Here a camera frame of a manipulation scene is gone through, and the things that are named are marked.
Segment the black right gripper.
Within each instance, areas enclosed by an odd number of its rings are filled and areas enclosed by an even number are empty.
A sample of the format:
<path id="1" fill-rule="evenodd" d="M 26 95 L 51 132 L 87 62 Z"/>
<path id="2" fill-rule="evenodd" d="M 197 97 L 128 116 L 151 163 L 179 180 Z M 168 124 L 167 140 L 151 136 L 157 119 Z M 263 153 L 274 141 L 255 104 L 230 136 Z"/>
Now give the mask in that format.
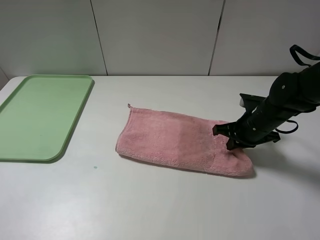
<path id="1" fill-rule="evenodd" d="M 276 122 L 272 108 L 257 107 L 255 111 L 246 110 L 236 123 L 216 124 L 212 133 L 214 136 L 236 137 L 236 140 L 229 138 L 226 143 L 227 150 L 232 151 L 243 148 L 244 145 L 254 147 L 268 142 L 278 142 L 280 135 L 274 132 Z"/>

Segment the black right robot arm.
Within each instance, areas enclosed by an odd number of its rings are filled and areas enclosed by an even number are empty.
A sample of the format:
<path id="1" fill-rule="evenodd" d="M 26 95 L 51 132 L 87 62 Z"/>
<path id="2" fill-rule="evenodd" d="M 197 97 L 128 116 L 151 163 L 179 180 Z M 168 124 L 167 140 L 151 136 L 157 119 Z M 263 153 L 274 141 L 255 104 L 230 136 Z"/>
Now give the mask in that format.
<path id="1" fill-rule="evenodd" d="M 276 143 L 285 122 L 292 117 L 311 113 L 320 105 L 320 65 L 316 63 L 301 72 L 284 72 L 273 82 L 267 97 L 240 94 L 245 113 L 236 121 L 216 124 L 213 135 L 228 138 L 226 148 L 254 148 Z"/>

